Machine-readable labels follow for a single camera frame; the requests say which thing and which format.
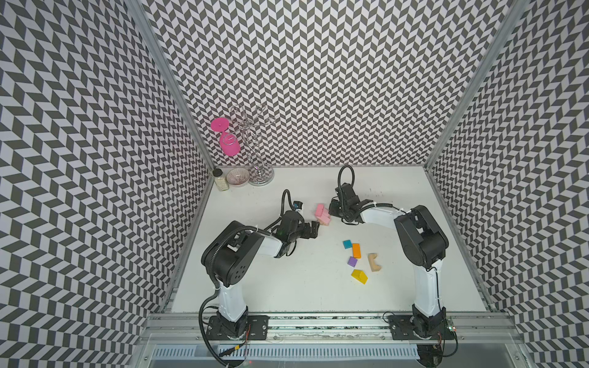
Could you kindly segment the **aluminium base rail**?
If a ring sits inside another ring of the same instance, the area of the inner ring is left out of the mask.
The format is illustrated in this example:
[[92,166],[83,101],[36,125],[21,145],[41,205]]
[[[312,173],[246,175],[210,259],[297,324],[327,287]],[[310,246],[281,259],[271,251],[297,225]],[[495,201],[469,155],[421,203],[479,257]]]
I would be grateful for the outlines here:
[[[270,313],[255,323],[244,346],[226,357],[241,367],[534,367],[512,319],[499,312],[451,312],[457,338],[442,360],[428,353],[436,341],[410,337],[388,319],[399,312]],[[198,314],[147,319],[130,367],[217,367],[204,344]]]

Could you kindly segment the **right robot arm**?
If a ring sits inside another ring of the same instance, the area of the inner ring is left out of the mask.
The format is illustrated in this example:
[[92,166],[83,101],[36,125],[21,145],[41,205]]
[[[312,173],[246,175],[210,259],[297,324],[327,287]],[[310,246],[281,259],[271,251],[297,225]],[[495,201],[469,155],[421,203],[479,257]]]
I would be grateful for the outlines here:
[[422,340],[439,333],[446,322],[440,298],[440,269],[449,240],[431,212],[423,205],[409,211],[386,202],[361,200],[350,183],[339,184],[329,213],[346,224],[374,224],[397,231],[400,245],[414,267],[415,299],[410,326]]

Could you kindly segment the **natural wood arch block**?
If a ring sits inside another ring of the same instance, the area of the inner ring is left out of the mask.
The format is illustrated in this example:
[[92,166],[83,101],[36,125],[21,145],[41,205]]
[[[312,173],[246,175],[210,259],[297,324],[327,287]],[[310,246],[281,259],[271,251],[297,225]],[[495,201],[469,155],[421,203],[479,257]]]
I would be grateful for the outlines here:
[[382,269],[382,266],[377,263],[377,257],[377,253],[368,254],[368,262],[372,272],[379,272]]

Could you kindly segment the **striped ceramic bowl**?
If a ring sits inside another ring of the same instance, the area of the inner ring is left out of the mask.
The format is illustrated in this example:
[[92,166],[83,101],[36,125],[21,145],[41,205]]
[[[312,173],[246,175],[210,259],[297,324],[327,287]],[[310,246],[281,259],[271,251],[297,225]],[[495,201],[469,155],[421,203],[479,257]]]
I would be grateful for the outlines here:
[[245,168],[234,168],[228,171],[225,177],[230,186],[240,187],[248,184],[250,174]]

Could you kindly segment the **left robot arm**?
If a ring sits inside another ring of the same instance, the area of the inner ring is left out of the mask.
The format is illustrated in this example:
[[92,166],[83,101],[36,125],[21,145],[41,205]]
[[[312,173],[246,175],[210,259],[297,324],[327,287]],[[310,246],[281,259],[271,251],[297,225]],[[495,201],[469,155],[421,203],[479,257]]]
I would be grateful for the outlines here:
[[230,222],[209,245],[201,264],[213,282],[214,293],[203,302],[205,309],[217,301],[213,318],[222,335],[237,339],[248,331],[248,306],[241,281],[258,255],[273,259],[289,257],[298,240],[318,237],[320,222],[305,221],[298,210],[288,210],[265,228]]

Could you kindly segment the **pink plastic wine glass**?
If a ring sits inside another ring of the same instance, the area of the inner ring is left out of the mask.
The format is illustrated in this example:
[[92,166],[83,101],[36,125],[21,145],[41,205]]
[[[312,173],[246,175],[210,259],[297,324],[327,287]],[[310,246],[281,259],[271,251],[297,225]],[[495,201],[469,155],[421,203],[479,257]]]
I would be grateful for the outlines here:
[[230,119],[218,117],[212,120],[210,127],[214,132],[220,133],[219,145],[222,152],[229,157],[233,157],[240,153],[241,146],[237,136],[229,131],[230,124]]

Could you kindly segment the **glass spice jar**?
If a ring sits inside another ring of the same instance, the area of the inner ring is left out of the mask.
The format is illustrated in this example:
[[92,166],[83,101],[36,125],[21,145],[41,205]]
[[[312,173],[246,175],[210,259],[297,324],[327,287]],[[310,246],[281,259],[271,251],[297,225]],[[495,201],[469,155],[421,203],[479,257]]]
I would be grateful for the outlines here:
[[212,171],[212,175],[216,188],[219,191],[224,192],[226,190],[229,190],[229,183],[227,182],[225,173],[220,168],[215,168]]

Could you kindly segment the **yellow block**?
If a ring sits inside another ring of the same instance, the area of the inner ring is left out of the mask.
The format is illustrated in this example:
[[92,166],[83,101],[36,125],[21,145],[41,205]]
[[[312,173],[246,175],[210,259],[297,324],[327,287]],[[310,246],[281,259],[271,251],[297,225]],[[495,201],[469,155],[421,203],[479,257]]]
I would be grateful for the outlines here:
[[351,277],[357,280],[358,282],[362,283],[363,285],[366,285],[368,281],[368,276],[366,275],[366,273],[359,269],[354,269],[354,271],[352,271],[351,273]]

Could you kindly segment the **purple block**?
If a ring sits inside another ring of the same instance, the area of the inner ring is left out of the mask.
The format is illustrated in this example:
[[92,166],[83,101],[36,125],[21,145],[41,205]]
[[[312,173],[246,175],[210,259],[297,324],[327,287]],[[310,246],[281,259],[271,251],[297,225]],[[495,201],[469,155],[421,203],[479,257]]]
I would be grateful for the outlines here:
[[350,265],[352,268],[355,268],[357,266],[357,262],[358,259],[356,259],[355,257],[349,257],[348,259],[348,265]]

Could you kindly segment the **orange block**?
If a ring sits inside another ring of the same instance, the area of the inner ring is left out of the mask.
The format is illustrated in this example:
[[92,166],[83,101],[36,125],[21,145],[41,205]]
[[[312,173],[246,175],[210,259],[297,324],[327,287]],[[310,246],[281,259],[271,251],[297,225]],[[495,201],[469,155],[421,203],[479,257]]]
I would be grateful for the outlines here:
[[353,243],[352,244],[352,252],[353,252],[353,257],[355,259],[361,259],[361,249],[360,249],[360,244],[358,243]]

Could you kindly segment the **light pink block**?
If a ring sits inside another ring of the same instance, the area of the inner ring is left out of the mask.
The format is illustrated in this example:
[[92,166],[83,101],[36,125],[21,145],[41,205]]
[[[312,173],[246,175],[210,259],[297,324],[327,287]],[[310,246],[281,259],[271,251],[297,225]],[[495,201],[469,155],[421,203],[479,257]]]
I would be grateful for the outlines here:
[[323,219],[325,217],[325,206],[321,203],[318,204],[315,213],[315,217],[317,220]]
[[323,224],[325,226],[328,226],[331,222],[331,216],[329,214],[329,211],[325,208],[325,217],[323,219],[321,219]]

